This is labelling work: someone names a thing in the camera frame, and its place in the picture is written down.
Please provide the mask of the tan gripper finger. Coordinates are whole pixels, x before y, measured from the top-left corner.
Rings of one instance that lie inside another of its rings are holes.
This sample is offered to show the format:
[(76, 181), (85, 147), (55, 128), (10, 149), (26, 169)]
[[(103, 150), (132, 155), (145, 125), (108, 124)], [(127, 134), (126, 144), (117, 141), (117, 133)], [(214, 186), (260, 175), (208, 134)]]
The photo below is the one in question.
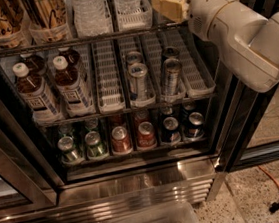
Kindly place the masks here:
[(189, 4), (187, 0), (151, 0), (153, 9), (172, 22), (187, 20)]

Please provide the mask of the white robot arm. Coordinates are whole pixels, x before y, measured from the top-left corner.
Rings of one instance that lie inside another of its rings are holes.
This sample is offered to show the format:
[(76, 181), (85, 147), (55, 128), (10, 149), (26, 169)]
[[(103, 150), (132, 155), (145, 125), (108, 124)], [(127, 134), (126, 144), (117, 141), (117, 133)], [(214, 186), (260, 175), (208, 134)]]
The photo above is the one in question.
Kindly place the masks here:
[(151, 0), (165, 18), (188, 23), (199, 39), (218, 47), (220, 61), (259, 93), (279, 83), (279, 12), (265, 18), (240, 0)]

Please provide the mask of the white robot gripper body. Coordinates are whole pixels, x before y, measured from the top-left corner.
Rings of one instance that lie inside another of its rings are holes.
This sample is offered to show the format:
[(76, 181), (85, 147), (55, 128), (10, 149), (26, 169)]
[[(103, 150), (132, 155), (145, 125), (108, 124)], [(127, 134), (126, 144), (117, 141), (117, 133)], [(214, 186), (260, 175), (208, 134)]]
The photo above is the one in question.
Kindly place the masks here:
[(203, 41), (210, 41), (210, 27), (215, 20), (221, 20), (230, 30), (243, 24), (250, 26), (258, 22), (263, 25), (267, 22), (264, 16), (240, 0), (191, 0), (188, 12), (188, 28)]

